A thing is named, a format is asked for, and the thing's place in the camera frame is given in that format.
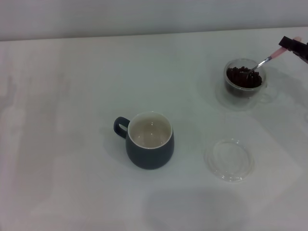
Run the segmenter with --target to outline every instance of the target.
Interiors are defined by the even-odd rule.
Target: white tabletop
[[[262,61],[308,27],[0,42],[1,231],[303,231],[308,227],[308,65],[269,63],[249,110],[215,85],[236,58]],[[157,111],[175,151],[130,162],[118,116]],[[237,138],[254,172],[228,183],[204,155]]]

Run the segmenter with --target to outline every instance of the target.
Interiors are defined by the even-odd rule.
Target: mug
[[[174,135],[169,120],[157,112],[144,112],[131,121],[119,117],[114,131],[126,139],[126,152],[138,167],[156,169],[165,165],[174,150]]]

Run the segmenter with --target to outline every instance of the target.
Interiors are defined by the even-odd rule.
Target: white wall
[[[307,0],[0,0],[0,40],[308,26]]]

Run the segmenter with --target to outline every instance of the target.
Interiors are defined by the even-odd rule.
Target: clear plastic lid
[[[209,169],[228,182],[239,182],[254,170],[254,160],[245,146],[236,139],[217,142],[205,154]]]

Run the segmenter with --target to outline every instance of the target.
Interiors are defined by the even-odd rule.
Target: mug handle
[[[123,137],[124,139],[126,138],[127,135],[127,131],[125,131],[124,129],[122,129],[120,127],[120,125],[123,125],[125,127],[128,128],[128,124],[130,123],[130,121],[124,117],[119,117],[115,120],[114,123],[114,131],[116,134],[118,134],[120,137]]]

